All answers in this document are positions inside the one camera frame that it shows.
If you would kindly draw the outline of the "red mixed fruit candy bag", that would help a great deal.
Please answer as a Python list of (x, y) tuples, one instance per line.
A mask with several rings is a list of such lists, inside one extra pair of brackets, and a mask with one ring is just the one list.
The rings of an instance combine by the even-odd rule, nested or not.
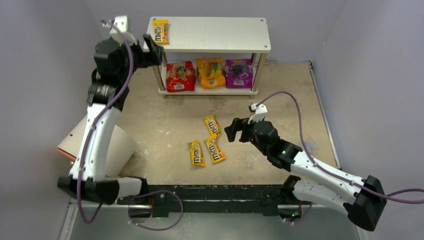
[(193, 92), (196, 82), (197, 74), (191, 61), (166, 64), (165, 83), (168, 92)]

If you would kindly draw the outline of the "purple grape candy bag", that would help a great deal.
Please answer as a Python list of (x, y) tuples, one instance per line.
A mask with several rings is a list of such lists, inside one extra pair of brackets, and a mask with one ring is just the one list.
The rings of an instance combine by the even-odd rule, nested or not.
[(226, 60), (224, 72), (228, 89), (250, 89), (253, 86), (254, 73), (250, 58)]

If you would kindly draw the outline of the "orange mango candy bag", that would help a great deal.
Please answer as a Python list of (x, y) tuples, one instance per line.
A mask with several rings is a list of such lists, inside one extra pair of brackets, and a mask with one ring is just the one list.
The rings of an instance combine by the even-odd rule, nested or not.
[(221, 57), (196, 59), (197, 78), (204, 89), (216, 89), (226, 85)]

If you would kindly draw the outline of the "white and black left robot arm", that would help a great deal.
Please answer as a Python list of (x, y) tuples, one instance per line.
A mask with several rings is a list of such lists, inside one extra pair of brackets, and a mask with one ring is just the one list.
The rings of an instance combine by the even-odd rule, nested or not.
[(113, 38), (95, 47), (96, 68), (91, 74), (87, 96), (87, 117), (82, 143), (68, 176), (57, 187), (77, 200), (113, 204), (117, 199), (143, 194), (147, 181), (142, 177), (107, 178), (106, 162), (116, 122), (129, 94), (129, 81), (138, 68), (160, 66), (164, 53), (149, 34), (126, 46)]

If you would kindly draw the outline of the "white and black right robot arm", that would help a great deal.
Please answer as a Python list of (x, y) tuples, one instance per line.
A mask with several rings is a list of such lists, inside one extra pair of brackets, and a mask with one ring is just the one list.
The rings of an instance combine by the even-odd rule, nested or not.
[(356, 226), (373, 232), (387, 200), (381, 181), (343, 172), (318, 159), (310, 160), (301, 147), (280, 138), (269, 121), (249, 123), (248, 118), (234, 118), (224, 131), (229, 142), (251, 143), (276, 168), (292, 174), (283, 184), (286, 196), (332, 208), (347, 216)]

